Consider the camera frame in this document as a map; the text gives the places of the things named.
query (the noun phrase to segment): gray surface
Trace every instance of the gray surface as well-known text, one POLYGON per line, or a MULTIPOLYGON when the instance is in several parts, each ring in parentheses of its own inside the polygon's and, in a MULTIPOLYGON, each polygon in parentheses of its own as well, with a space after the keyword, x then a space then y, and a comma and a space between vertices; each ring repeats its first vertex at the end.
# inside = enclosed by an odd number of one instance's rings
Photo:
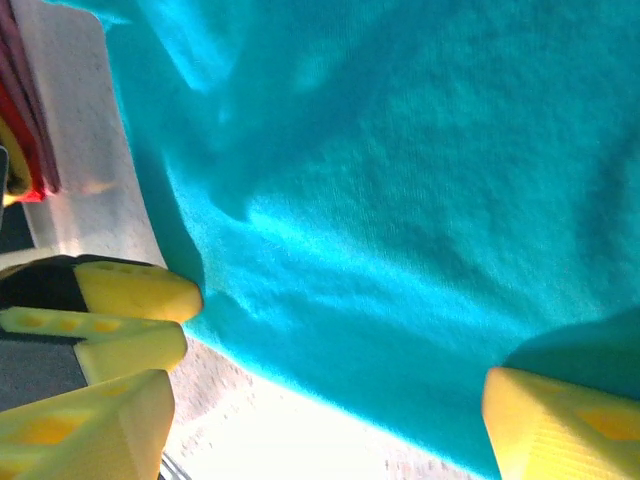
POLYGON ((0 332, 0 412, 86 386, 72 345, 0 332))
MULTIPOLYGON (((0 266, 51 252, 161 264, 99 24, 38 0, 13 3, 65 192, 28 209, 41 249, 0 258, 0 266)), ((467 478, 390 435, 247 374, 194 340, 189 346, 171 375, 176 416, 167 450, 195 480, 467 478)))

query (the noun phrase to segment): cloth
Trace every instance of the cloth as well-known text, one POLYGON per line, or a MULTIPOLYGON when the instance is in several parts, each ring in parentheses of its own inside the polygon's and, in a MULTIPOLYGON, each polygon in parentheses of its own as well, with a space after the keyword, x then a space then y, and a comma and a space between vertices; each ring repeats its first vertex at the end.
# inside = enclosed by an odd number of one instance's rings
POLYGON ((0 82, 0 117, 4 120, 6 128, 11 130, 13 138, 20 147, 20 152, 15 151, 15 146, 9 148, 9 163, 14 165, 14 158, 17 156, 20 163, 25 162, 31 178, 30 188, 28 191, 20 196, 21 202, 40 202, 45 196, 44 181, 42 179, 42 171, 40 169, 40 162, 37 153, 37 143, 31 132, 27 128, 23 118, 20 116, 20 112, 16 108, 15 104, 11 101, 9 93, 5 90, 4 86, 0 82))
POLYGON ((640 2, 68 3, 193 335, 489 478, 489 368, 640 398, 640 2))
POLYGON ((0 82, 36 141, 47 190, 55 193, 60 189, 60 177, 53 145, 10 0, 0 0, 0 66, 0 82))

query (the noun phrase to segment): red object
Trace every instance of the red object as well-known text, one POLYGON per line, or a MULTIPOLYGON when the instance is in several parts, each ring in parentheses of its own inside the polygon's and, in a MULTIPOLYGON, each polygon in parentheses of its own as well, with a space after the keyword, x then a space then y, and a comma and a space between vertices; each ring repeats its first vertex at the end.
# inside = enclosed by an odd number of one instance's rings
POLYGON ((29 174, 31 175, 32 190, 21 196, 20 201, 41 202, 46 197, 46 191, 36 141, 2 82, 0 82, 0 115, 2 115, 2 118, 20 144, 27 166, 29 167, 29 174))

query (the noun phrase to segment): floor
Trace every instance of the floor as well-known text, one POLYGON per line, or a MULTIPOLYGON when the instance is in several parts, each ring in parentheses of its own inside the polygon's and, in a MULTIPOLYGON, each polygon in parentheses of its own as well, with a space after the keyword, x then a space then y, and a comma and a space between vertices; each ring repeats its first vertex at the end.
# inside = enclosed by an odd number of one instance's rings
MULTIPOLYGON (((162 264, 113 100, 99 23, 39 0, 13 3, 65 190, 28 207, 37 248, 1 256, 0 267, 85 252, 162 264)), ((177 405, 167 451, 193 479, 471 478, 253 377, 194 340, 171 378, 177 405)))

